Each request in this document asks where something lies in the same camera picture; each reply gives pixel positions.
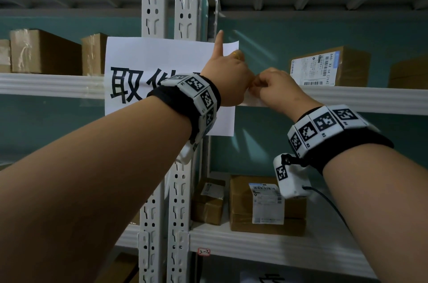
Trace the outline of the partly seen paper sign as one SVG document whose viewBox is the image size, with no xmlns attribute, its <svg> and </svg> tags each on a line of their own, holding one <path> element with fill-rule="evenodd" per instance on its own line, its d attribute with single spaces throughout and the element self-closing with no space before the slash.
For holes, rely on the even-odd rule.
<svg viewBox="0 0 428 283">
<path fill-rule="evenodd" d="M 286 283 L 287 279 L 278 271 L 250 271 L 244 270 L 239 273 L 239 283 Z"/>
</svg>

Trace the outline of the cardboard box edge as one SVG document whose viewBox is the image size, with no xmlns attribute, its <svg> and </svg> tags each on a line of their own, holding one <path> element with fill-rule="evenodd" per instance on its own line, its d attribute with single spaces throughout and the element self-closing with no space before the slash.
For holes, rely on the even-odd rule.
<svg viewBox="0 0 428 283">
<path fill-rule="evenodd" d="M 0 73 L 12 73 L 11 46 L 8 39 L 0 39 Z"/>
</svg>

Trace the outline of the person's right hand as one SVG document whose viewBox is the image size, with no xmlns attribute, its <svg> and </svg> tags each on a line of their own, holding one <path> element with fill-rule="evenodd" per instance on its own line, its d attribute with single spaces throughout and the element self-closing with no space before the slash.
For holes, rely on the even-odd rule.
<svg viewBox="0 0 428 283">
<path fill-rule="evenodd" d="M 294 79 L 285 71 L 268 68 L 270 72 L 270 86 L 263 95 L 263 103 L 297 122 L 304 114 L 323 104 L 308 96 Z"/>
</svg>

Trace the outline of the person's left forearm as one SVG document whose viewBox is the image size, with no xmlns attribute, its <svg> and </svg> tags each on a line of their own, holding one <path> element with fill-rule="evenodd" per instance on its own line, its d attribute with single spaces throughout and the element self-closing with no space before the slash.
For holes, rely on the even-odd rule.
<svg viewBox="0 0 428 283">
<path fill-rule="evenodd" d="M 93 283 L 191 134 L 148 97 L 0 172 L 0 283 Z"/>
</svg>

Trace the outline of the small labelled cardboard box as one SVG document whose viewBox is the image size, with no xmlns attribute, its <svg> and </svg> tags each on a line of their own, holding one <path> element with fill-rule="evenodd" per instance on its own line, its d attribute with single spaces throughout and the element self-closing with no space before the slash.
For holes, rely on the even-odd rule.
<svg viewBox="0 0 428 283">
<path fill-rule="evenodd" d="M 222 220 L 225 189 L 224 180 L 200 179 L 191 198 L 191 221 L 219 226 Z"/>
</svg>

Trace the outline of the white shelf board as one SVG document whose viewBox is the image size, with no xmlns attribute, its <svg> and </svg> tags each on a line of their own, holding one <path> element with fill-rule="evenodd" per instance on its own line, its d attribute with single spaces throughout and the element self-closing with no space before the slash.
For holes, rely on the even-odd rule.
<svg viewBox="0 0 428 283">
<path fill-rule="evenodd" d="M 102 76 L 0 73 L 0 95 L 104 99 Z"/>
<path fill-rule="evenodd" d="M 228 205 L 224 204 L 219 226 L 194 222 L 189 232 L 189 249 L 209 248 L 211 255 L 199 257 L 204 270 L 228 266 L 243 270 L 250 261 L 272 267 L 288 266 L 339 275 L 376 279 L 367 259 L 333 208 L 319 194 L 307 202 L 307 226 L 303 237 L 234 232 L 230 229 Z"/>
<path fill-rule="evenodd" d="M 129 224 L 115 243 L 115 246 L 121 248 L 138 249 L 139 232 L 139 225 Z"/>
<path fill-rule="evenodd" d="M 428 116 L 428 90 L 302 86 L 302 91 L 323 105 L 346 104 L 357 112 Z"/>
</svg>

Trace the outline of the left marker wristband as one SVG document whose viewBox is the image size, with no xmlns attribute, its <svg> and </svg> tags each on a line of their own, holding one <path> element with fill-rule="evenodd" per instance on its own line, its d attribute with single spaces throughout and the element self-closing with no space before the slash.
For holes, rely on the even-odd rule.
<svg viewBox="0 0 428 283">
<path fill-rule="evenodd" d="M 189 118 L 191 145 L 198 144 L 212 129 L 221 102 L 217 87 L 199 74 L 176 74 L 147 94 L 159 98 L 175 112 Z"/>
</svg>

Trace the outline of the marker wristband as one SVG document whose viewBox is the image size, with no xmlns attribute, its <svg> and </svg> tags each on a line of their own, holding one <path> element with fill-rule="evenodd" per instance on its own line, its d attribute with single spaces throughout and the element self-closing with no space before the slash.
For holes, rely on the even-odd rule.
<svg viewBox="0 0 428 283">
<path fill-rule="evenodd" d="M 311 166 L 320 174 L 329 161 L 351 148 L 365 144 L 394 148 L 376 126 L 344 104 L 311 109 L 290 128 L 287 136 L 295 156 L 282 155 L 281 162 Z"/>
<path fill-rule="evenodd" d="M 189 118 L 191 145 L 198 144 L 212 129 L 221 102 L 217 87 L 199 74 L 176 74 L 147 94 L 159 98 L 175 112 Z"/>
</svg>

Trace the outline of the person's right forearm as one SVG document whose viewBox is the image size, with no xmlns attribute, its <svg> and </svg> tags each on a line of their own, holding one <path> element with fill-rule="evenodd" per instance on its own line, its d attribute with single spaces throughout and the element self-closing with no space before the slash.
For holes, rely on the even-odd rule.
<svg viewBox="0 0 428 283">
<path fill-rule="evenodd" d="M 327 186 L 382 283 L 428 283 L 428 170 L 384 145 L 330 160 Z"/>
</svg>

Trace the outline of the large taped cardboard box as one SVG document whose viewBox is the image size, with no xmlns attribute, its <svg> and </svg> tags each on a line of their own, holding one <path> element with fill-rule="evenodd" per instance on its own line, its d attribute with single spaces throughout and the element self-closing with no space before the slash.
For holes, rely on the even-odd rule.
<svg viewBox="0 0 428 283">
<path fill-rule="evenodd" d="M 82 76 L 82 46 L 47 31 L 10 31 L 12 72 Z"/>
</svg>

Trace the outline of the clear tape piece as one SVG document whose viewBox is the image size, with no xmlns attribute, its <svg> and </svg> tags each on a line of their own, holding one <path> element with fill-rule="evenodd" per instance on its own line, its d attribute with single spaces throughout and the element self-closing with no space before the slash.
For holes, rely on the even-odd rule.
<svg viewBox="0 0 428 283">
<path fill-rule="evenodd" d="M 253 96 L 249 90 L 247 90 L 245 92 L 244 95 L 244 100 L 243 102 L 239 105 L 242 107 L 267 107 L 263 101 L 261 101 L 259 98 Z"/>
</svg>

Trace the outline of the narrow cardboard box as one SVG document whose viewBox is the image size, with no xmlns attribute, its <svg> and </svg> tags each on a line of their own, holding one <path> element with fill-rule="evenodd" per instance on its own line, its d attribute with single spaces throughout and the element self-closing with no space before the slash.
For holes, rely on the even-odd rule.
<svg viewBox="0 0 428 283">
<path fill-rule="evenodd" d="M 97 33 L 81 39 L 82 73 L 84 76 L 104 75 L 108 35 Z"/>
</svg>

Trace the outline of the cardboard box with wide label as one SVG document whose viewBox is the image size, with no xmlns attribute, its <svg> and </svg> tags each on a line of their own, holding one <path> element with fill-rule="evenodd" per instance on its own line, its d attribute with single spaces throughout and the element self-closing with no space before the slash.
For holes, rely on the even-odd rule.
<svg viewBox="0 0 428 283">
<path fill-rule="evenodd" d="M 340 46 L 292 58 L 288 71 L 298 85 L 366 87 L 371 56 Z"/>
</svg>

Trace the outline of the person's left hand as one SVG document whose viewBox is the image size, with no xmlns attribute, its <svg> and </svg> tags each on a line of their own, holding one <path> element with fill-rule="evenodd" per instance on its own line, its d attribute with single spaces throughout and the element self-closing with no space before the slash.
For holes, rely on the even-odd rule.
<svg viewBox="0 0 428 283">
<path fill-rule="evenodd" d="M 244 100 L 245 92 L 255 78 L 240 50 L 215 59 L 213 59 L 212 52 L 211 58 L 200 75 L 209 79 L 216 86 L 221 96 L 222 107 L 240 105 Z"/>
</svg>

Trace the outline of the right marker wristband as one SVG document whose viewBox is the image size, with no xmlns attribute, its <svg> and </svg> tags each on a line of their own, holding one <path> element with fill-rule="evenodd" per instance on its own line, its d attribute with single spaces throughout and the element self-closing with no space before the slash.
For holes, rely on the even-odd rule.
<svg viewBox="0 0 428 283">
<path fill-rule="evenodd" d="M 281 162 L 311 166 L 320 174 L 329 161 L 351 148 L 365 144 L 394 148 L 376 126 L 344 104 L 311 109 L 290 128 L 287 136 L 295 156 L 282 155 Z"/>
</svg>

